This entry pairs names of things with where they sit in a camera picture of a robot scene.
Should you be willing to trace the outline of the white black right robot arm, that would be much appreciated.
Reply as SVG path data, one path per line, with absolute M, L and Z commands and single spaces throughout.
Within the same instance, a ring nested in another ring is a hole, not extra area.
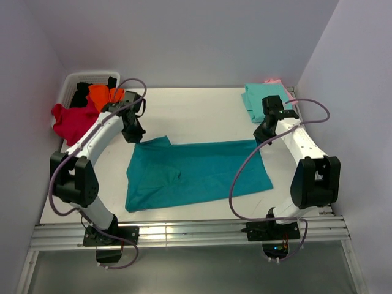
M 315 207 L 336 202 L 339 192 L 340 160 L 322 151 L 306 132 L 307 123 L 285 105 L 278 95 L 263 98 L 265 117 L 254 131 L 259 146 L 270 145 L 280 138 L 296 163 L 288 198 L 271 208 L 267 220 L 259 222 L 254 229 L 264 240 L 298 239 L 298 219 Z

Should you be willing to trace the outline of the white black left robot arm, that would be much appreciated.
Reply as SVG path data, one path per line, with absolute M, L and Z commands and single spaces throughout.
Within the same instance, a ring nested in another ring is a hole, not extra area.
M 66 152 L 55 152 L 50 157 L 50 187 L 48 199 L 59 216 L 54 197 L 72 206 L 97 231 L 104 244 L 113 244 L 119 237 L 117 217 L 99 198 L 99 182 L 94 166 L 108 144 L 118 134 L 127 143 L 141 142 L 145 130 L 139 119 L 146 109 L 145 98 L 126 91 L 119 102 L 107 103 L 95 123 Z

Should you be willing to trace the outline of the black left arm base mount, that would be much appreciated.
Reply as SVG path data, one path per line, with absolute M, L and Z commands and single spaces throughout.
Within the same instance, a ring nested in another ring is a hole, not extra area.
M 114 232 L 98 232 L 89 226 L 85 230 L 83 247 L 96 248 L 96 261 L 104 265 L 118 263 L 123 255 L 124 246 L 129 241 L 137 245 L 140 228 L 137 226 L 118 227 Z

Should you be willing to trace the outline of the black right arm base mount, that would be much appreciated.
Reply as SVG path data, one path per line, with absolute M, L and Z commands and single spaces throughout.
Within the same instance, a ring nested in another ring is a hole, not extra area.
M 300 230 L 297 223 L 277 224 L 275 221 L 247 222 L 241 229 L 249 242 L 274 241 L 274 243 L 262 244 L 263 254 L 269 262 L 279 263 L 287 258 L 290 251 L 289 241 L 299 240 Z

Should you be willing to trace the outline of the teal t shirt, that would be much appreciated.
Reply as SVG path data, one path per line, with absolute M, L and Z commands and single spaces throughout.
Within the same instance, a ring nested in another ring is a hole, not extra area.
M 254 140 L 174 145 L 168 137 L 136 144 L 126 171 L 128 212 L 190 205 L 273 189 Z

